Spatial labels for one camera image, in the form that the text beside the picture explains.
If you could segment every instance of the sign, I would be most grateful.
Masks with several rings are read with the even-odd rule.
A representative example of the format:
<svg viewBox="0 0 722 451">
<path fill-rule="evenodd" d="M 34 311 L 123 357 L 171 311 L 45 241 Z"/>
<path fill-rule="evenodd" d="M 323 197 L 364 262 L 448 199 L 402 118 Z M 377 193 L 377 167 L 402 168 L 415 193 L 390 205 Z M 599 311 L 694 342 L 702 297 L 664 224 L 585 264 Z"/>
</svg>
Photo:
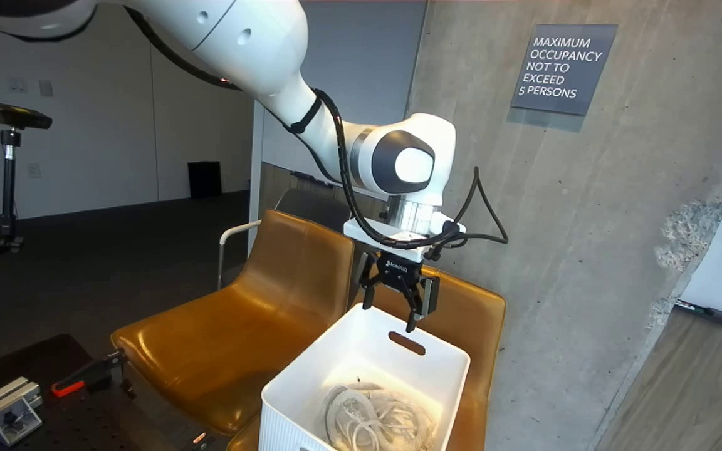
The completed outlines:
<svg viewBox="0 0 722 451">
<path fill-rule="evenodd" d="M 617 26 L 535 26 L 511 109 L 585 116 Z"/>
</svg>

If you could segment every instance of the wall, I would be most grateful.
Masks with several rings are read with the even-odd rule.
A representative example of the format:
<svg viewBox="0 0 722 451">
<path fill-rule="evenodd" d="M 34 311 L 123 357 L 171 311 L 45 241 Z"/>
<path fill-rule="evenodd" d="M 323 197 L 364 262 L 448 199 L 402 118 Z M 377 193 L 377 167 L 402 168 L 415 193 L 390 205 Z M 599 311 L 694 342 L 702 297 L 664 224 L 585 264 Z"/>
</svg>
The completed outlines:
<svg viewBox="0 0 722 451">
<path fill-rule="evenodd" d="M 19 218 L 184 199 L 191 162 L 246 189 L 247 101 L 171 68 L 119 9 L 63 44 L 0 35 L 0 103 L 55 118 L 21 133 Z"/>
<path fill-rule="evenodd" d="M 618 26 L 583 123 L 508 109 L 535 24 Z M 478 167 L 511 233 L 440 262 L 508 299 L 485 450 L 590 450 L 684 277 L 653 262 L 664 218 L 722 203 L 722 2 L 430 2 L 411 111 L 459 125 L 448 210 Z"/>
</svg>

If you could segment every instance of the floor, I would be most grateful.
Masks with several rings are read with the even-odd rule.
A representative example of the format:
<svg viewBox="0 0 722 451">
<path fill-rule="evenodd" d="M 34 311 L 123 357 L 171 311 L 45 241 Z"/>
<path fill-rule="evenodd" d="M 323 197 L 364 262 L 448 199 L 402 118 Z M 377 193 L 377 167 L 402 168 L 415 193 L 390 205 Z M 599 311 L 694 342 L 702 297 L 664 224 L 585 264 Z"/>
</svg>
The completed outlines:
<svg viewBox="0 0 722 451">
<path fill-rule="evenodd" d="M 599 451 L 722 451 L 722 326 L 672 313 Z"/>
</svg>

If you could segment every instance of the white bin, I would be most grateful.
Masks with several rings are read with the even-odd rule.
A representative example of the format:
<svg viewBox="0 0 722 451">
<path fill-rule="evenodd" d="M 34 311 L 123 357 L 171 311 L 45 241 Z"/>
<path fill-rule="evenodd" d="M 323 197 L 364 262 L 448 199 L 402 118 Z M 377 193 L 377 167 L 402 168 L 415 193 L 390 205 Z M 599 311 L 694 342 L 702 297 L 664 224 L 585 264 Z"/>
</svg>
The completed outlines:
<svg viewBox="0 0 722 451">
<path fill-rule="evenodd" d="M 419 343 L 422 353 L 390 342 Z M 394 390 L 430 417 L 429 451 L 444 451 L 454 430 L 469 357 L 377 309 L 350 309 L 261 392 L 261 451 L 327 451 L 326 406 L 345 385 Z"/>
</svg>

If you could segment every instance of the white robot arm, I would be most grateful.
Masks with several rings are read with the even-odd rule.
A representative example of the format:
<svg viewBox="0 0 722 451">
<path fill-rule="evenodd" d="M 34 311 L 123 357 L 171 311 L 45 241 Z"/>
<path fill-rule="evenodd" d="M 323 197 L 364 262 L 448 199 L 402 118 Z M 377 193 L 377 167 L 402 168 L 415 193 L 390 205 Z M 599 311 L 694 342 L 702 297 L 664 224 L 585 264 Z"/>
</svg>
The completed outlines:
<svg viewBox="0 0 722 451">
<path fill-rule="evenodd" d="M 256 99 L 308 145 L 327 178 L 340 180 L 345 199 L 350 180 L 399 199 L 387 224 L 365 222 L 350 203 L 356 222 L 345 224 L 345 237 L 386 256 L 377 274 L 405 294 L 411 313 L 433 311 L 415 307 L 414 294 L 422 283 L 422 252 L 461 229 L 439 210 L 455 145 L 448 121 L 425 114 L 387 125 L 340 121 L 332 103 L 301 76 L 308 21 L 298 0 L 9 0 L 0 2 L 0 30 L 28 41 L 72 35 L 98 2 L 138 10 L 211 74 Z"/>
</svg>

